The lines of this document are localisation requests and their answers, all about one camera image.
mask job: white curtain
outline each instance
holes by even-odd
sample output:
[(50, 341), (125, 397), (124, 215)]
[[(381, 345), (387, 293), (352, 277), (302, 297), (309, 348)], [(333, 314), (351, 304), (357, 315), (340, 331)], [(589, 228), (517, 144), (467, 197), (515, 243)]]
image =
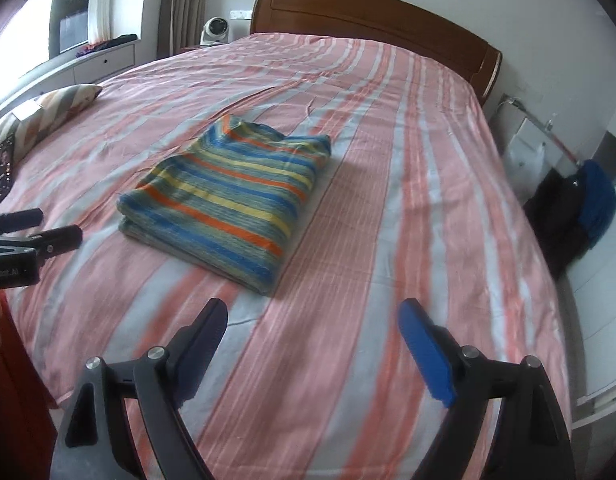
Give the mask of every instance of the white curtain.
[(205, 0), (171, 0), (169, 16), (169, 54), (174, 56), (184, 46), (199, 44), (203, 28)]
[(88, 0), (88, 43), (112, 39), (111, 0)]

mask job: bed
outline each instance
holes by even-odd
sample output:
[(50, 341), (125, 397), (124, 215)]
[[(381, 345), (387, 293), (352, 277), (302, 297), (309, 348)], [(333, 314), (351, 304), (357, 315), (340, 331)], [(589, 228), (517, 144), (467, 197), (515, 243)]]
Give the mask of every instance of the bed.
[[(217, 297), (229, 327), (181, 414), (218, 479), (409, 478), (444, 413), (396, 325), (416, 297), (460, 344), (539, 356), (569, 420), (554, 286), (480, 108), (501, 54), (398, 0), (257, 0), (251, 32), (110, 79), (19, 169), (1, 211), (40, 207), (45, 228), (85, 234), (8, 291), (51, 396), (69, 398), (87, 358), (164, 344)], [(333, 141), (271, 298), (117, 230), (118, 195), (227, 112)]]

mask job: headboard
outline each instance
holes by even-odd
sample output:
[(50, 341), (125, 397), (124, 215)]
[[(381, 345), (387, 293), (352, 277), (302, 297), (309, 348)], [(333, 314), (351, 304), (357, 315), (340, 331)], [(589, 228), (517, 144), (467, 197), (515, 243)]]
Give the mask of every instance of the headboard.
[(288, 32), (382, 41), (454, 70), (485, 102), (502, 55), (485, 40), (401, 0), (257, 0), (250, 33)]

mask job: striped blanket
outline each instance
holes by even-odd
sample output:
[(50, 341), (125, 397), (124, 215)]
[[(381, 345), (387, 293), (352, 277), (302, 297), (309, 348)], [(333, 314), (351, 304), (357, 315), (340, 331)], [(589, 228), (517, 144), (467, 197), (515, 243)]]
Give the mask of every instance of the striped blanket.
[[(83, 363), (167, 343), (208, 298), (229, 326), (184, 423), (218, 479), (409, 479), (445, 410), (397, 327), (415, 297), (460, 344), (543, 361), (566, 419), (555, 288), (470, 86), (375, 41), (255, 34), (131, 70), (40, 143), (3, 212), (76, 222), (78, 251), (8, 291), (44, 382), (66, 399)], [(332, 155), (299, 216), (274, 298), (118, 230), (118, 197), (226, 113)], [(464, 478), (479, 478), (496, 405)], [(157, 466), (130, 411), (150, 478)]]
[(328, 136), (286, 138), (224, 115), (119, 198), (120, 230), (269, 293)]

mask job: silver bolt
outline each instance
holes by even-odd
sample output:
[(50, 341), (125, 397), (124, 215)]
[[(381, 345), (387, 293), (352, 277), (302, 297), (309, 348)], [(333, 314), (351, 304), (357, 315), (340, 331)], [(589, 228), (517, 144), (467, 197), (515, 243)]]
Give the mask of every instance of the silver bolt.
[(461, 347), (461, 353), (468, 359), (474, 359), (479, 356), (480, 352), (472, 345), (466, 345)]
[(101, 359), (99, 359), (98, 357), (91, 357), (90, 359), (86, 361), (86, 368), (88, 368), (88, 370), (94, 370), (100, 364), (101, 364)]
[(163, 346), (153, 346), (149, 351), (148, 351), (148, 359), (161, 359), (163, 354), (165, 354), (166, 351), (163, 348)]
[(525, 358), (525, 362), (528, 364), (529, 367), (531, 368), (539, 368), (541, 366), (541, 361), (538, 357), (535, 357), (534, 355), (528, 355)]

